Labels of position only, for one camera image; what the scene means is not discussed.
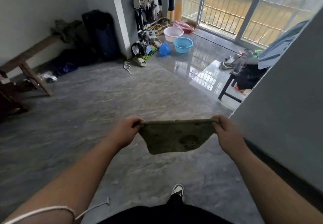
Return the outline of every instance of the hand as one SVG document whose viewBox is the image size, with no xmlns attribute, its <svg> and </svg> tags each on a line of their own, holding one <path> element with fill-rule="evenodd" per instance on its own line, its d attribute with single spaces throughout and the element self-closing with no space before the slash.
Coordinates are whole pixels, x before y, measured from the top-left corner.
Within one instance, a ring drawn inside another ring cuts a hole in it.
<svg viewBox="0 0 323 224">
<path fill-rule="evenodd" d="M 132 142 L 142 127 L 138 124 L 141 121 L 143 121 L 141 118 L 126 118 L 120 120 L 107 135 L 107 139 L 112 141 L 119 150 L 123 149 Z"/>
<path fill-rule="evenodd" d="M 236 130 L 232 122 L 223 115 L 213 116 L 212 119 L 218 119 L 220 124 L 213 123 L 218 135 L 219 144 L 222 150 L 228 154 L 233 161 L 250 152 L 244 143 L 242 135 Z"/>
</svg>

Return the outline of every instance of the wall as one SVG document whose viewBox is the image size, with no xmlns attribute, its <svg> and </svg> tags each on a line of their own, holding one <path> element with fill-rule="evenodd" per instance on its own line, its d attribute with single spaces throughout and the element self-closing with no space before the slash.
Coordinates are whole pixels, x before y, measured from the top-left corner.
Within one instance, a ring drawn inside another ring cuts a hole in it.
<svg viewBox="0 0 323 224">
<path fill-rule="evenodd" d="M 81 19 L 88 11 L 85 0 L 0 0 L 0 65 L 50 34 L 55 19 Z M 68 45 L 58 42 L 28 61 L 35 67 L 56 57 Z M 13 77 L 21 73 L 15 69 Z"/>
<path fill-rule="evenodd" d="M 121 0 L 86 0 L 90 10 L 99 9 L 110 13 L 114 19 L 116 35 L 121 53 L 131 58 L 130 41 L 124 19 Z"/>
<path fill-rule="evenodd" d="M 138 30 L 133 8 L 133 0 L 121 0 L 123 15 L 127 26 L 130 45 L 138 41 Z"/>
<path fill-rule="evenodd" d="M 283 166 L 323 191 L 323 9 L 230 119 Z"/>
</svg>

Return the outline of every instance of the white cable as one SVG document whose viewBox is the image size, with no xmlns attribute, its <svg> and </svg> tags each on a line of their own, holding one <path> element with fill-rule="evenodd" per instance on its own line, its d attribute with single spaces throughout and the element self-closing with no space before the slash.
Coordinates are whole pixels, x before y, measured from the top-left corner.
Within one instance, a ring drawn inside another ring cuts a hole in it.
<svg viewBox="0 0 323 224">
<path fill-rule="evenodd" d="M 86 211 L 84 211 L 82 214 L 80 214 L 78 217 L 75 218 L 75 212 L 74 210 L 72 210 L 71 208 L 67 207 L 67 206 L 50 206 L 50 207 L 45 207 L 45 208 L 41 208 L 38 210 L 34 210 L 34 211 L 30 211 L 26 214 L 20 215 L 10 221 L 5 222 L 4 224 L 14 224 L 17 223 L 19 221 L 21 221 L 22 219 L 25 219 L 27 217 L 33 216 L 33 215 L 37 215 L 40 214 L 42 212 L 46 212 L 46 211 L 51 211 L 51 210 L 67 210 L 69 211 L 72 215 L 73 215 L 73 219 L 74 221 L 78 220 L 79 218 L 81 218 L 83 215 L 85 215 L 88 211 L 93 210 L 94 208 L 97 208 L 99 206 L 105 205 L 107 204 L 109 206 L 109 209 L 111 210 L 111 205 L 110 205 L 110 197 L 107 198 L 107 202 L 96 205 L 90 209 L 87 209 Z"/>
<path fill-rule="evenodd" d="M 131 75 L 132 75 L 132 73 L 129 71 L 129 69 L 130 69 L 130 65 L 129 65 L 129 63 L 130 63 L 131 61 L 125 61 L 124 63 L 123 63 L 123 68 L 124 69 L 126 69 Z"/>
</svg>

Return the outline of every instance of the black and white sneaker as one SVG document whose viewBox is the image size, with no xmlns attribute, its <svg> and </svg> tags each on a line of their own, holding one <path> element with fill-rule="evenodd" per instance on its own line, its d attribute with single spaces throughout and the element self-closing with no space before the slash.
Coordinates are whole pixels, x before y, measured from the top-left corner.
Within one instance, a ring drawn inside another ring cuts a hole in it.
<svg viewBox="0 0 323 224">
<path fill-rule="evenodd" d="M 181 184 L 176 184 L 173 188 L 172 194 L 178 194 L 181 196 L 182 201 L 184 202 L 184 187 Z"/>
</svg>

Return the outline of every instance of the forearm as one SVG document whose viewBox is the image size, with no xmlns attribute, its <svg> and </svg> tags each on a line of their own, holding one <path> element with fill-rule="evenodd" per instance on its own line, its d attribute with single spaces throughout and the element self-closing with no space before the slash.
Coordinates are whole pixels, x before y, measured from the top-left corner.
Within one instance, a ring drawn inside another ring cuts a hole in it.
<svg viewBox="0 0 323 224">
<path fill-rule="evenodd" d="M 323 215 L 252 152 L 235 162 L 265 223 L 323 223 Z"/>
<path fill-rule="evenodd" d="M 75 215 L 78 216 L 88 208 L 108 165 L 118 151 L 116 144 L 109 141 L 108 137 L 105 138 L 78 162 L 34 194 L 7 220 L 48 206 L 67 206 L 73 209 Z M 51 212 L 26 218 L 20 223 L 50 223 L 51 215 L 56 217 L 52 219 L 53 223 L 70 223 L 73 219 L 72 215 L 64 210 Z"/>
</svg>

